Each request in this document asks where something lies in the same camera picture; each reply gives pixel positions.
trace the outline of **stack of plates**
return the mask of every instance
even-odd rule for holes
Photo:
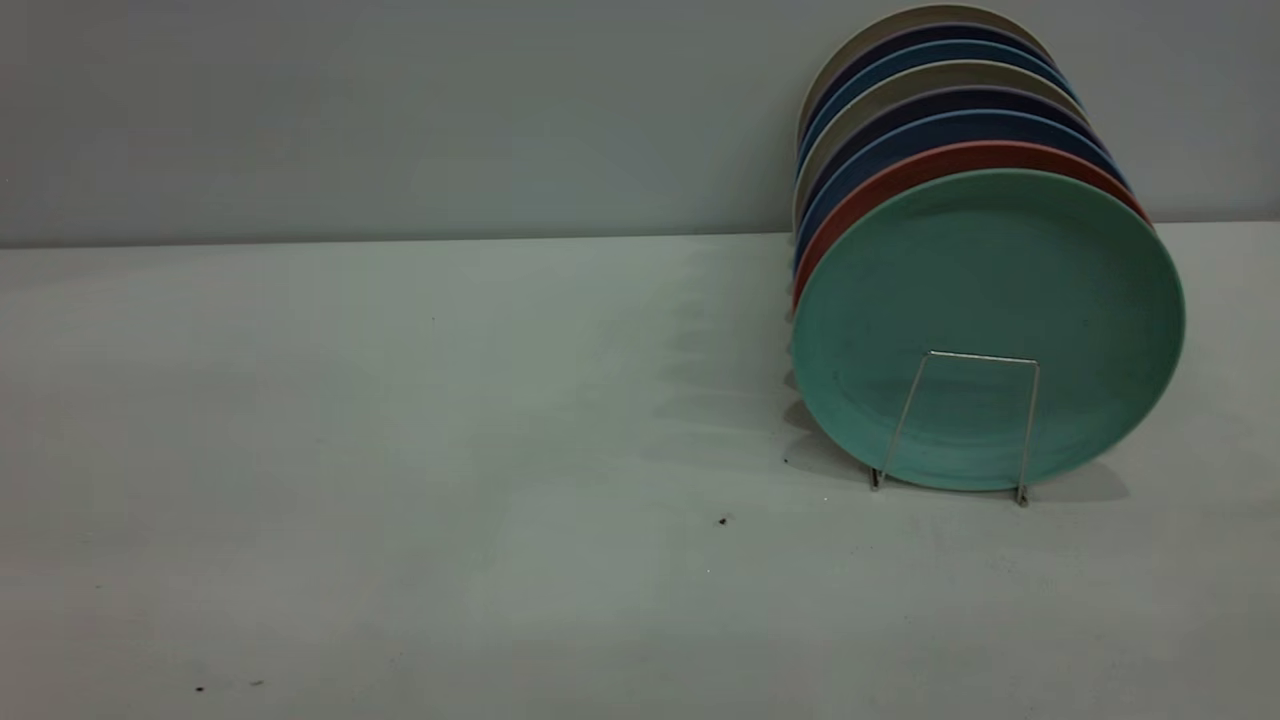
[[[915,8],[846,42],[796,132],[792,359],[841,447],[904,480],[1014,487],[1100,455],[1183,345],[1178,273],[1071,85],[1018,23]],[[910,414],[904,402],[933,356]]]

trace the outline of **white table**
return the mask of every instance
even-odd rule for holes
[[[869,492],[781,236],[3,252],[0,717],[1272,716],[1280,224],[1161,232],[1028,509]]]

